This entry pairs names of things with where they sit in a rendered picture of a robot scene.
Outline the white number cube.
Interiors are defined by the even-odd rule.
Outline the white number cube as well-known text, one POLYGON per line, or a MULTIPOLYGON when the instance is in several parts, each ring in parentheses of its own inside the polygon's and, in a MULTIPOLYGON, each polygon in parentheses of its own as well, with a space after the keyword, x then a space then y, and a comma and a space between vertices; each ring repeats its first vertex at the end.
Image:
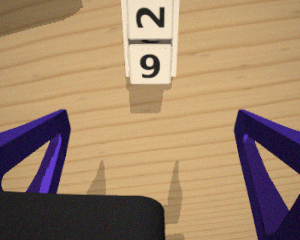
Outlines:
POLYGON ((126 0, 128 38, 173 38, 174 0, 126 0))
POLYGON ((131 84, 171 83, 170 39, 130 40, 128 54, 131 84))

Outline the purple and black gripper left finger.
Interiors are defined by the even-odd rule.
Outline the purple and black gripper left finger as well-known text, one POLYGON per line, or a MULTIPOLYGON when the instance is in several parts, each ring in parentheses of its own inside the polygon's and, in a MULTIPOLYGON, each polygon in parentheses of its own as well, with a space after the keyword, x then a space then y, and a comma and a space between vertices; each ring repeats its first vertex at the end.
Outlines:
POLYGON ((3 191, 1 183, 4 174, 50 141, 26 192, 57 193, 70 133, 66 109, 0 132, 0 191, 3 191))

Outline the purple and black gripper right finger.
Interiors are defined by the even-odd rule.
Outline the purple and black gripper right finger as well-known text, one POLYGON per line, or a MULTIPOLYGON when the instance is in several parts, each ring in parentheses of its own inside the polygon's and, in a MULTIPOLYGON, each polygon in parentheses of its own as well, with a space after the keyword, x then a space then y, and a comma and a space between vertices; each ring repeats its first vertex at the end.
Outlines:
POLYGON ((300 174, 300 131, 239 109, 234 134, 258 240, 300 240, 300 194, 289 211, 255 144, 300 174))

